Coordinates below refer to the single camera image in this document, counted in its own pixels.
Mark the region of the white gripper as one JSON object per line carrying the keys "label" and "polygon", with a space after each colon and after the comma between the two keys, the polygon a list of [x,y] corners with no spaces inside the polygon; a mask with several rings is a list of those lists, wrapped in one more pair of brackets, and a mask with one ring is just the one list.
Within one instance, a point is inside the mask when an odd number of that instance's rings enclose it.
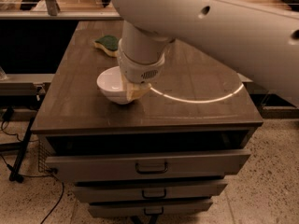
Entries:
{"label": "white gripper", "polygon": [[149,82],[160,75],[164,65],[164,50],[164,41],[151,38],[120,39],[117,61],[122,74],[130,81],[126,92],[129,102],[141,98],[150,91]]}

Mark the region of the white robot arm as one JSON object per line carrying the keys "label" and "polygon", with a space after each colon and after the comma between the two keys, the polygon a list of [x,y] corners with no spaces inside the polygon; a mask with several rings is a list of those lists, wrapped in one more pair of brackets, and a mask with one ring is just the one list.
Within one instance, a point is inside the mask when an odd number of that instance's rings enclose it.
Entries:
{"label": "white robot arm", "polygon": [[124,19],[119,63],[127,78],[181,40],[299,105],[298,14],[238,0],[112,0]]}

